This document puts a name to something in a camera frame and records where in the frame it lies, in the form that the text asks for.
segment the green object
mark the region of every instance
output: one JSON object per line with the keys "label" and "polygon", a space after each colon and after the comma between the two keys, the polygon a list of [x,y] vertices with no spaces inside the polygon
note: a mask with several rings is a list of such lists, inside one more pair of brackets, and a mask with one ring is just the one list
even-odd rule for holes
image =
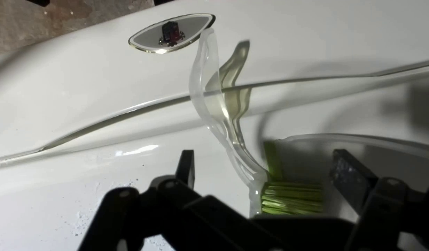
{"label": "green object", "polygon": [[321,187],[288,182],[282,171],[275,143],[263,143],[268,177],[260,194],[260,212],[266,215],[314,215],[323,212]]}

